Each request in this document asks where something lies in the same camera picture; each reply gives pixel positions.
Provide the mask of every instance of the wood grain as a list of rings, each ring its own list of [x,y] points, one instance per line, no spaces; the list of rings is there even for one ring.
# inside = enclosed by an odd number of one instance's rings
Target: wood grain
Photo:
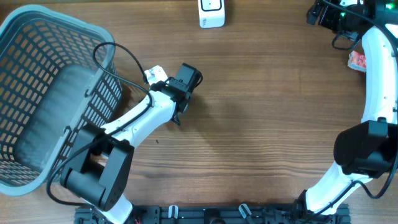
[[[154,131],[136,151],[126,196],[137,205],[290,203],[333,162],[337,134],[358,124],[364,74],[346,66],[349,52],[331,47],[333,34],[310,26],[306,1],[226,1],[226,25],[201,29],[196,1],[49,4],[109,30],[144,68],[174,76],[181,63],[199,69],[181,127]],[[9,12],[13,5],[4,5]],[[142,83],[124,52],[119,73]],[[142,97],[124,88],[126,112]],[[368,185],[373,192],[385,180]],[[65,200],[76,200],[54,187]],[[398,181],[381,200],[357,190],[353,223],[396,223]],[[73,208],[48,199],[44,188],[18,198],[0,195],[0,223],[71,223]]]

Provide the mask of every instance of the white arm segment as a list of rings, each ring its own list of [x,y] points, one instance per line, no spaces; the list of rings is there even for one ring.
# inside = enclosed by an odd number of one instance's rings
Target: white arm segment
[[[354,180],[360,180],[367,183],[372,180],[367,175],[351,174],[345,175],[336,162],[334,162],[321,180],[313,187],[307,190],[305,202],[307,209],[315,213],[334,201]],[[332,215],[336,213],[338,206],[352,194],[359,185],[355,185],[343,198],[341,198],[332,208],[324,211],[322,215]]]
[[[398,26],[387,25],[396,36]],[[371,28],[362,38],[366,57],[366,103],[362,122],[377,121],[379,117],[388,123],[397,123],[397,64],[392,57],[392,47],[387,37],[378,29]]]
[[[160,80],[166,81],[167,79],[167,75],[160,66],[146,70],[145,74],[150,85],[157,83]],[[128,140],[130,145],[137,148],[138,145],[140,145],[141,142],[145,140],[145,138],[148,137],[148,135],[150,135],[157,127],[172,119],[174,115],[175,102],[173,102],[169,96],[159,91],[150,91],[149,93],[152,96],[152,107],[122,131],[114,134],[114,138],[119,141]],[[147,107],[148,104],[149,97],[146,96],[137,106],[133,107],[133,109],[125,115],[112,123],[102,125],[101,128],[105,129],[106,134],[116,130],[118,127],[136,117]],[[112,209],[107,212],[99,211],[112,223],[123,224],[132,211],[132,204],[124,194],[122,194]]]
[[[386,26],[398,37],[398,26]],[[388,123],[397,123],[397,64],[392,57],[392,47],[387,37],[378,29],[371,28],[362,38],[362,46],[366,57],[366,104],[362,122],[377,121],[385,117]],[[345,175],[341,167],[334,162],[322,179],[307,190],[305,195],[307,209],[317,213],[334,201],[346,189],[351,181],[360,180],[367,183],[372,180],[366,175]],[[354,186],[333,208],[329,208],[322,215],[336,213],[338,206],[351,195],[359,185]]]

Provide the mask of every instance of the red and white packet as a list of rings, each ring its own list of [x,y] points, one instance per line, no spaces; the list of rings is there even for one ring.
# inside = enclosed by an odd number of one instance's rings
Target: red and white packet
[[[365,55],[352,51],[349,55],[348,66],[360,72],[366,72]]]

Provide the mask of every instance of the basket rim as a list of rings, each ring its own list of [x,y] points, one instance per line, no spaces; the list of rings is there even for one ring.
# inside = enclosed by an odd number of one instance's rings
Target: basket rim
[[[0,39],[2,38],[3,34],[8,30],[9,26],[12,24],[12,22],[17,19],[21,14],[27,13],[27,12],[39,12],[43,13],[46,16],[50,16],[56,19],[60,19],[63,22],[68,22],[70,24],[73,24],[74,26],[81,27],[83,29],[88,29],[88,30],[94,30],[97,32],[102,38],[104,39],[105,42],[114,42],[113,36],[110,34],[109,31],[107,31],[105,28],[102,28],[100,26],[96,26],[93,24],[89,24],[87,22],[81,21],[77,18],[74,18],[72,16],[68,16],[66,14],[63,14],[61,12],[53,11],[47,7],[40,6],[40,5],[26,5],[19,7],[12,11],[4,20],[4,22],[0,26]],[[110,45],[108,48],[108,53],[105,56],[105,59],[103,60],[102,66],[104,68],[108,68],[113,61],[113,57],[115,54],[115,46]],[[101,79],[104,77],[104,72],[100,69],[97,69],[93,81],[90,83],[90,88],[87,91],[87,95],[84,97],[83,101],[81,102],[78,111],[75,113],[75,116],[72,118],[70,121],[70,124],[74,124],[76,126],[78,120],[80,119],[81,113],[87,107],[88,102],[92,98],[92,92],[95,90],[97,87],[98,83],[101,81]],[[54,166],[55,162],[58,159],[58,155],[67,141],[67,139],[70,137],[70,135],[73,133],[73,131],[70,128],[65,128],[64,135],[59,138],[57,141],[57,144],[55,145],[44,169],[41,171],[41,173],[37,176],[35,180],[30,182],[29,184],[22,185],[22,186],[10,186],[4,184],[4,182],[0,182],[0,193],[5,194],[5,195],[10,195],[10,196],[20,196],[20,195],[25,195],[33,190],[37,189],[40,187],[43,182],[47,179],[47,176],[49,172],[52,170],[52,167]]]

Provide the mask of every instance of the wooden table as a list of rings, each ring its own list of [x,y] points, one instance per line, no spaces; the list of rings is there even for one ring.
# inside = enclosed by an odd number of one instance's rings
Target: wooden table
[[[129,200],[290,203],[319,180],[333,162],[337,134],[361,121],[366,85],[363,73],[347,67],[349,52],[331,47],[331,31],[306,24],[311,4],[226,1],[226,24],[218,29],[200,28],[194,0],[46,5],[105,27],[146,69],[161,65],[174,76],[186,62],[203,73],[181,127],[162,125],[136,151]],[[114,61],[122,76],[142,83],[127,54],[117,51]],[[135,95],[124,88],[119,114],[134,106]],[[75,200],[65,189],[53,191]],[[354,224],[396,223],[397,199],[395,179],[381,200],[359,189],[346,202]],[[71,223],[73,209],[52,202],[44,187],[0,195],[0,223]]]

